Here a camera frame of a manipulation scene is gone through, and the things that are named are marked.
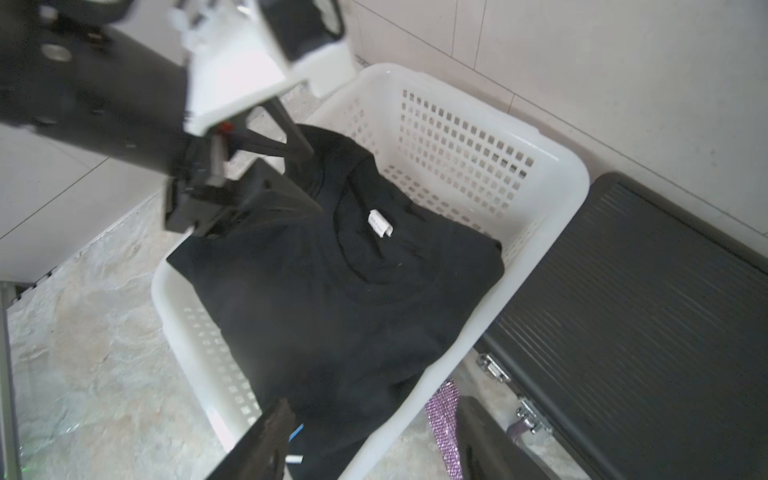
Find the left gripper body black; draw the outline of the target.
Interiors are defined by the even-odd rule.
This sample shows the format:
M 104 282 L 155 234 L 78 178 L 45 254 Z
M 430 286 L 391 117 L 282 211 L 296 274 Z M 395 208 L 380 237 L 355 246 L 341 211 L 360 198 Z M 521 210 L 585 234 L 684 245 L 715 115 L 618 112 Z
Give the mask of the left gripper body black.
M 286 134 L 279 142 L 247 127 L 241 112 L 190 143 L 182 170 L 168 180 L 165 227 L 194 236 L 225 236 L 242 223 L 270 225 L 318 213 L 318 204 L 263 159 L 302 166 L 314 150 L 279 101 L 260 105 Z

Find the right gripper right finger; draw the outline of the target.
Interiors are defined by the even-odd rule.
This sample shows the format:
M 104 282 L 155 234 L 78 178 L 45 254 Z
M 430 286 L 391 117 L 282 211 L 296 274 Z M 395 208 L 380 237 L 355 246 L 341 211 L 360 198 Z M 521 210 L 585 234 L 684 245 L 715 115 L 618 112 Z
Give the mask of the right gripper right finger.
M 525 448 L 517 445 L 480 401 L 460 396 L 457 406 L 457 441 L 464 479 L 542 480 L 555 473 Z

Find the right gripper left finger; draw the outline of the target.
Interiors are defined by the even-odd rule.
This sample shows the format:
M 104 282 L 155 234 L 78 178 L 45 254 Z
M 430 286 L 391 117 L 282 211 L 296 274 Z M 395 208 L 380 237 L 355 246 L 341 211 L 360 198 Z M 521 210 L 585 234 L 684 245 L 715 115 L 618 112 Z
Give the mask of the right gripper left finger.
M 207 479 L 282 480 L 290 436 L 296 427 L 296 416 L 288 401 L 279 399 L 263 412 Z

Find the black t-shirt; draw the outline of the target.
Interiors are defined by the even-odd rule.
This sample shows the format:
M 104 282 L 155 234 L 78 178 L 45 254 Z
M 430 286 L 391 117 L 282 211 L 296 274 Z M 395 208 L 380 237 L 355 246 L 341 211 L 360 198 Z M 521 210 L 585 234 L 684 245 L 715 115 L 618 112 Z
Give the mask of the black t-shirt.
M 261 406 L 297 419 L 295 479 L 336 479 L 501 279 L 500 243 L 414 203 L 353 139 L 304 126 L 286 175 L 322 212 L 187 238 L 189 281 Z

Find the white plastic laundry basket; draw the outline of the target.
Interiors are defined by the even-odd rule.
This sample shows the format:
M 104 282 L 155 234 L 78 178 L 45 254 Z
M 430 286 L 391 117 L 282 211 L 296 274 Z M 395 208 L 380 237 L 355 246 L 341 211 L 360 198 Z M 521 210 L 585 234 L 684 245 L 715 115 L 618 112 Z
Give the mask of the white plastic laundry basket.
M 279 400 L 296 479 L 361 479 L 584 202 L 582 160 L 423 73 L 363 70 L 281 166 L 318 215 L 188 236 L 160 263 L 164 334 L 219 441 Z

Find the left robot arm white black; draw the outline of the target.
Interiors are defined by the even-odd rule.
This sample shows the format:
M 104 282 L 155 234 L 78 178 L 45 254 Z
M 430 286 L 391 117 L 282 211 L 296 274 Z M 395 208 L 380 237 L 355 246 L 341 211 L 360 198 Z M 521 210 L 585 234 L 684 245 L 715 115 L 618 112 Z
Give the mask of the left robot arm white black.
M 5 1 L 1 121 L 165 175 L 165 227 L 221 237 L 318 215 L 319 204 L 269 165 L 314 154 L 276 94 L 193 113 L 195 83 L 116 31 L 130 3 Z

